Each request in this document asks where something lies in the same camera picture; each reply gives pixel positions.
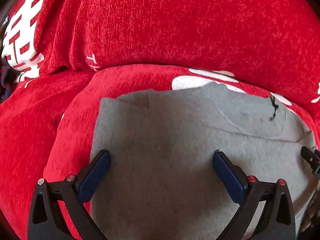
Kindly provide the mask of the person's right hand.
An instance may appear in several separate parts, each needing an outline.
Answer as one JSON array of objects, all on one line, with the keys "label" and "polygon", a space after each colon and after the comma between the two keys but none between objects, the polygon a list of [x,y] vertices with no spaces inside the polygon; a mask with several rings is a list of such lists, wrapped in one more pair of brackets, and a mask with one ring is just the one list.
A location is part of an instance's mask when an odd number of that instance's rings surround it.
[{"label": "person's right hand", "polygon": [[314,222],[318,218],[319,212],[319,194],[315,194],[311,200],[310,206],[307,208],[303,222],[300,226],[300,232],[304,232],[309,228],[313,228]]}]

